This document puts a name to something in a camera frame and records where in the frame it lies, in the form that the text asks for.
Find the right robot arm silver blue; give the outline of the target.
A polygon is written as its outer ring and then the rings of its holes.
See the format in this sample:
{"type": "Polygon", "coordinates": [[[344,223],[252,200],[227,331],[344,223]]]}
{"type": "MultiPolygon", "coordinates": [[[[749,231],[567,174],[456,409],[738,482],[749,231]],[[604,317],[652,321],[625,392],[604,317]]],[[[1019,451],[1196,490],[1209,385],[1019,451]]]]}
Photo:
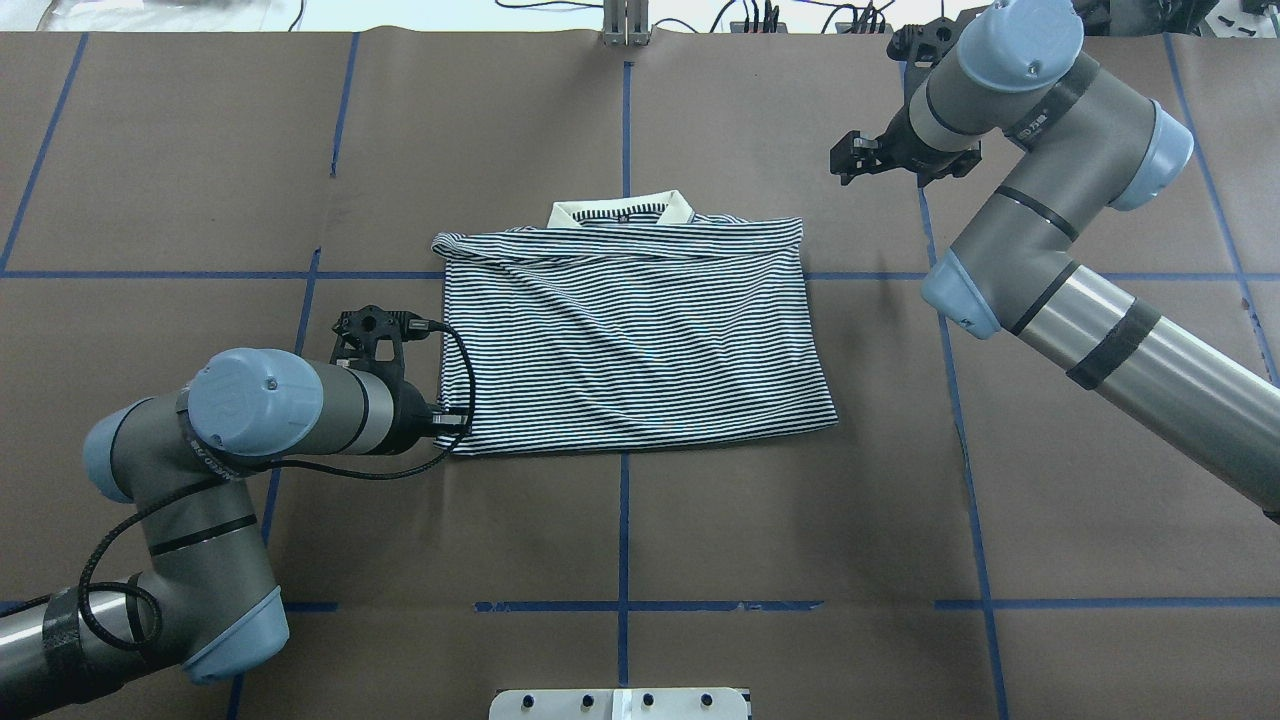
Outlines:
{"type": "Polygon", "coordinates": [[[923,299],[979,340],[1006,331],[1248,498],[1279,510],[1277,388],[1075,260],[1105,209],[1153,200],[1193,133],[1083,47],[1070,1],[995,1],[952,35],[883,135],[829,152],[844,184],[964,177],[997,129],[1021,160],[931,268],[923,299]]]}

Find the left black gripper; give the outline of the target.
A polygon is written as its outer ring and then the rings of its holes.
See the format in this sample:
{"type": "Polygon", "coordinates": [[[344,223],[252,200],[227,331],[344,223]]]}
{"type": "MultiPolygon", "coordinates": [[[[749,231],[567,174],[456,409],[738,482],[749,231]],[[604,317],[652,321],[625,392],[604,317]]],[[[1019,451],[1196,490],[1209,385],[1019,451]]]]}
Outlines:
{"type": "Polygon", "coordinates": [[[471,414],[465,410],[440,410],[425,400],[415,386],[397,386],[393,392],[393,414],[385,436],[385,455],[398,455],[412,448],[422,437],[436,433],[467,433],[471,414]]]}

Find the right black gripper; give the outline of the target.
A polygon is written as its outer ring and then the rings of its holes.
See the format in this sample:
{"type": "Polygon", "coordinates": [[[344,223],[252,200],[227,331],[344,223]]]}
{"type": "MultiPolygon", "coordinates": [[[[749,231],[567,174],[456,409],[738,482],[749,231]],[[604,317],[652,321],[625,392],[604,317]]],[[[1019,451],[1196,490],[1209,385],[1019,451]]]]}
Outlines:
{"type": "Polygon", "coordinates": [[[886,132],[877,140],[851,129],[829,150],[829,173],[840,184],[849,186],[861,176],[874,176],[890,169],[915,174],[916,187],[946,177],[964,178],[982,160],[980,141],[963,150],[945,151],[929,146],[915,132],[908,110],[899,110],[886,132]]]}

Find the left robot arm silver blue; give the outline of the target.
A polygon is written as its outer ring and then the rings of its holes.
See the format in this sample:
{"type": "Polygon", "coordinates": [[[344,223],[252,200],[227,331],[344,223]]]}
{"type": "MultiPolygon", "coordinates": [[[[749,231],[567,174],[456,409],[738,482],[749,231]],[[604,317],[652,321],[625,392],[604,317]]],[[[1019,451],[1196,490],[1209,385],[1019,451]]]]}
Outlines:
{"type": "Polygon", "coordinates": [[[87,477],[134,512],[73,585],[3,614],[3,716],[86,705],[178,666],[195,684],[230,680],[291,635],[282,588],[246,482],[329,455],[392,455],[420,438],[462,439],[476,410],[435,407],[401,366],[312,363],[230,348],[180,389],[104,418],[84,438],[87,477]]]}

